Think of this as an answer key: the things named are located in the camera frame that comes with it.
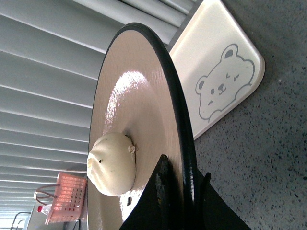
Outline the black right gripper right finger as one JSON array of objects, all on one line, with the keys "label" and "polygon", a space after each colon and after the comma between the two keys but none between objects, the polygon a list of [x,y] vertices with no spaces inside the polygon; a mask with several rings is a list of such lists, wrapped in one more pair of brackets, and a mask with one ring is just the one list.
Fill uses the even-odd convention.
[{"label": "black right gripper right finger", "polygon": [[197,172],[199,212],[197,230],[249,230],[250,227],[225,203],[210,184],[211,174]]}]

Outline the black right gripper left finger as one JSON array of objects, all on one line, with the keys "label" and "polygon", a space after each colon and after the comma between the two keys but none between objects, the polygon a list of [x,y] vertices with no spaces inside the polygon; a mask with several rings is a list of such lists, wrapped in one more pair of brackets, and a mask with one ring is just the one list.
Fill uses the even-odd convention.
[{"label": "black right gripper left finger", "polygon": [[177,179],[166,155],[161,155],[137,205],[120,229],[189,229],[189,217],[180,204]]}]

